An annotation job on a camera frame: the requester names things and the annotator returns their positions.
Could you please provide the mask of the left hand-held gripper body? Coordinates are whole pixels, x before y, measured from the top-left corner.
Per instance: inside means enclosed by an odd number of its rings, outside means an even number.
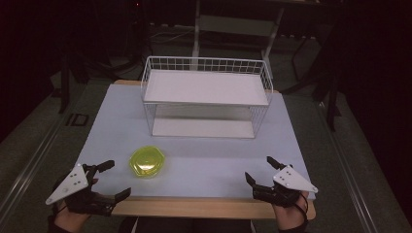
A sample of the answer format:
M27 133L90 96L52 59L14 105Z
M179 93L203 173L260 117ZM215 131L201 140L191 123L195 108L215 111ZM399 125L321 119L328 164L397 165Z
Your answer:
M51 195L46 199L47 205L55 205L64 198L81 192L83 204L73 205L72 211L91 215L109 216L116 206L109 197L103 197L91 190L97 165L77 164L54 185Z

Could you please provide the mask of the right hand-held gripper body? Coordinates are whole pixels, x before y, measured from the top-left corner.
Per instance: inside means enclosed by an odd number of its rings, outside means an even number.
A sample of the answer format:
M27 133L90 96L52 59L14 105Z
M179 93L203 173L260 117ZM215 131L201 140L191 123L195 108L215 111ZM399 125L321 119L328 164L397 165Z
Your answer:
M255 199L284 208L293 206L302 191L317 193L319 190L290 165L282 168L273 177L272 186L256 184L256 181L252 180Z

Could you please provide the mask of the yellow-green hexagonal plate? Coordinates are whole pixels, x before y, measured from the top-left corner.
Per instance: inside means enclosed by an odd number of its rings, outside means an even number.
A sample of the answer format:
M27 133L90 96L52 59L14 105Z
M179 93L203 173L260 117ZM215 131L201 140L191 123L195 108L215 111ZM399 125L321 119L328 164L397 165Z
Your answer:
M165 156L155 146L144 146L133 152L128 164L137 177L155 176L163 167Z

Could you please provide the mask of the white wire shelf rack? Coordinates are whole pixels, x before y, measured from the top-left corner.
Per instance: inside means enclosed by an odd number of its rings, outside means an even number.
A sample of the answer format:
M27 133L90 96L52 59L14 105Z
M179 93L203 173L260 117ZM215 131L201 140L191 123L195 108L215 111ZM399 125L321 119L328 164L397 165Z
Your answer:
M158 137L254 139L271 102L262 60L150 56L141 98Z

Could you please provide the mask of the person's right hand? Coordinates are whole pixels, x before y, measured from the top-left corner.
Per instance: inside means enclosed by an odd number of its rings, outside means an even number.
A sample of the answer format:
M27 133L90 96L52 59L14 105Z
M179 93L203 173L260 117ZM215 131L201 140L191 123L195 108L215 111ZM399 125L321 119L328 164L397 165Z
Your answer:
M308 192L302 191L294 206L288 208L272 206L279 233L306 233L308 220L304 212L308 206L307 197Z

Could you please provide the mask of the person's left hand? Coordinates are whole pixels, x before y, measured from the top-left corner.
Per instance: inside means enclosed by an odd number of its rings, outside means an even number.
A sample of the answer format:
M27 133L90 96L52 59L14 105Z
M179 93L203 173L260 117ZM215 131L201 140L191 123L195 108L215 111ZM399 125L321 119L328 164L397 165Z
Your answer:
M64 198L52 215L48 217L47 233L81 233L91 214L73 212L72 206L79 206L83 203L81 192Z

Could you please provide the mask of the dark floor socket box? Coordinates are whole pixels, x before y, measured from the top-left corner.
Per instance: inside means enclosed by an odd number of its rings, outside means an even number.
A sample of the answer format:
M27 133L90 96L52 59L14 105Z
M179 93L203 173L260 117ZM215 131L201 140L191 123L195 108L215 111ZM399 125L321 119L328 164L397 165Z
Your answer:
M66 126L86 126L89 120L89 115L71 114L67 119Z

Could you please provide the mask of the black metal stand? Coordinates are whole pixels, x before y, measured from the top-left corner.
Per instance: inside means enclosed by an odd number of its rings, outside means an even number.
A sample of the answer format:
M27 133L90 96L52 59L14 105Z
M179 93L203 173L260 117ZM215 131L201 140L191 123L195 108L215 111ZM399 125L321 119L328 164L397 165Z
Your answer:
M315 84L316 87L312 92L312 98L315 101L322 102L326 97L326 124L334 132L334 117L336 114L336 99L338 92L338 81L341 77L341 68L336 40L339 38L339 21L333 24L315 24L313 31L321 37L321 48L314 58L313 63L303 74L302 80L297 84L281 90L283 94L294 93L305 86Z
M60 114L65 112L70 103L70 75L73 75L78 83L87 83L88 81L84 61L77 53L66 53L61 57L60 89L58 91Z

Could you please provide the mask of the white metal stand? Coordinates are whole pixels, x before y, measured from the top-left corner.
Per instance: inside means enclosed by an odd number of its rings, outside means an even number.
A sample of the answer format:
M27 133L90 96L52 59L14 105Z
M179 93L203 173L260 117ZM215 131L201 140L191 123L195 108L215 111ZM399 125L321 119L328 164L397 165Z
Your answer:
M201 31L260 36L268 39L266 48L261 51L261 58L265 62L268 70L271 70L269 55L278 34L280 23L285 11L284 8L280 8L277 11L276 19L274 21L203 15L200 13L200 8L201 2L200 0L196 0L194 17L194 43L191 53L193 57L199 56L199 36Z

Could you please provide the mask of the metal floor rail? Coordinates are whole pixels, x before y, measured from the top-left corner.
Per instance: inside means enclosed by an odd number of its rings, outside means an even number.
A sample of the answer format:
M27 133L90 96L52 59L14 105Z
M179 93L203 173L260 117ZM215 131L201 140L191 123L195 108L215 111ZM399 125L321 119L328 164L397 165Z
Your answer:
M35 112L0 144L0 225L26 211L43 209L59 174L72 165L66 122L70 113Z
M317 113L320 116L321 121L323 123L324 129L326 130L327 135L337 153L339 169L341 170L344 183L347 186L347 189L349 191L349 195L351 197L354 208L357 212L358 219L360 220L360 224L363 228L363 232L364 233L378 233L376 224L365 203L364 197L358 186L358 183L350 167L350 164L348 163L348 160L346 159L346 153L343 150L341 144L338 142L337 136L329 128L326 122L326 105L323 102L316 102L315 106L316 106Z

